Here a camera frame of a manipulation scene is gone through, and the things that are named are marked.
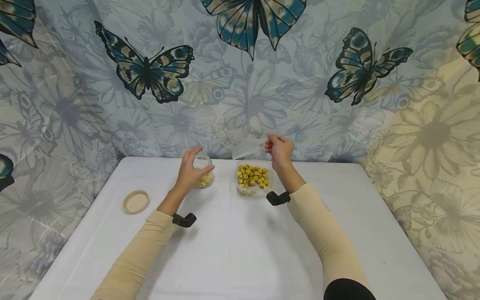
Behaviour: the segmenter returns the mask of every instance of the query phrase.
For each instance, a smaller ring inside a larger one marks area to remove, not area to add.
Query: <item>clear plastic container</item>
[[[207,166],[212,165],[212,160],[210,157],[203,153],[200,152],[199,154],[195,155],[195,159],[193,160],[193,167],[196,169],[203,169]],[[213,180],[215,179],[213,175],[213,171],[209,172],[205,175],[202,176],[202,178],[197,182],[197,188],[206,188],[210,184],[212,184]]]
[[[239,170],[240,165],[250,165],[253,167],[260,167],[262,169],[267,169],[268,172],[268,189],[263,189],[261,188],[258,184],[255,184],[254,186],[249,186],[248,188],[244,188],[240,186],[239,181],[238,181],[238,175],[237,172]],[[273,188],[274,182],[275,182],[275,172],[272,168],[272,162],[267,161],[267,160],[241,160],[237,163],[237,167],[235,168],[235,173],[234,173],[234,180],[237,185],[237,190],[241,195],[245,196],[253,196],[255,194],[260,194],[264,195],[270,192]]]

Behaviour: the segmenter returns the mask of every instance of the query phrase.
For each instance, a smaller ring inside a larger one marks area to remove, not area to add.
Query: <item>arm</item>
[[[324,290],[336,279],[347,278],[369,288],[361,262],[335,216],[323,204],[312,185],[306,184],[291,163],[293,143],[284,137],[269,135],[265,151],[271,153],[272,166],[286,191],[288,209],[302,227],[322,261]]]
[[[157,255],[173,234],[173,215],[201,176],[213,166],[193,168],[201,148],[193,148],[182,158],[177,183],[117,258],[90,300],[135,300]]]

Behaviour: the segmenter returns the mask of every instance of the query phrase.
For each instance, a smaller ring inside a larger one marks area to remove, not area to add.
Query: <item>black wrist strap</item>
[[[267,194],[267,200],[273,206],[281,205],[290,202],[290,194],[288,192],[284,192],[278,196],[275,192],[269,192]]]
[[[181,227],[188,228],[191,227],[196,220],[197,217],[192,213],[189,213],[185,218],[178,214],[174,214],[172,223]]]

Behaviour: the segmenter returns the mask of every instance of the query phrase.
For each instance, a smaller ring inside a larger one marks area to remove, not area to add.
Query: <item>left hand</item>
[[[195,169],[193,167],[195,155],[197,155],[197,153],[199,153],[201,150],[202,147],[195,147],[185,152],[181,159],[179,176],[177,178],[177,182],[175,183],[175,187],[188,192],[203,175],[211,172],[215,168],[213,165],[203,169]]]

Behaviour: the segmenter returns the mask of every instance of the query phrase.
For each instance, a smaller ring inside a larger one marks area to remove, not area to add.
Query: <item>hand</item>
[[[211,172],[215,168],[215,166],[208,166],[203,169],[195,169],[193,167],[195,155],[197,155],[197,153],[199,153],[201,150],[202,147],[195,147],[189,149],[183,155],[181,159],[179,176],[177,177],[177,182],[175,183],[176,188],[188,193],[203,175]]]
[[[292,153],[294,144],[287,138],[267,133],[268,141],[265,142],[265,152],[272,155],[272,167],[279,172],[285,167],[292,165]]]

